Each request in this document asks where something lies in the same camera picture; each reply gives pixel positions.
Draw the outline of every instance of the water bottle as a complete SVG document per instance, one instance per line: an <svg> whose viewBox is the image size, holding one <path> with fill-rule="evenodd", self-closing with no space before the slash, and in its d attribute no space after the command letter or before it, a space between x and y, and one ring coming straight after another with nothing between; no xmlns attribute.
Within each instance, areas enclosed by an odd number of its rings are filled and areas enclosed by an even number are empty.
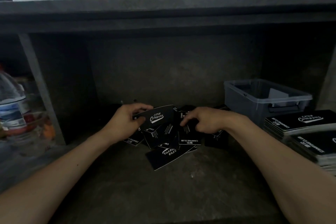
<svg viewBox="0 0 336 224"><path fill-rule="evenodd" d="M30 122L29 106L23 87L0 69L0 124L7 135L27 131Z"/></svg>

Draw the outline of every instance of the plastic storage box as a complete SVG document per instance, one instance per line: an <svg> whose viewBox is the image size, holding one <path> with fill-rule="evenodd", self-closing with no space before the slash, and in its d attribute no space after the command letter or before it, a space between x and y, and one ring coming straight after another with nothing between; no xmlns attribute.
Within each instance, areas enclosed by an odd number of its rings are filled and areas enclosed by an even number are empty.
<svg viewBox="0 0 336 224"><path fill-rule="evenodd" d="M224 88L225 104L261 128L266 117L304 111L313 99L309 93L263 79L226 81Z"/></svg>

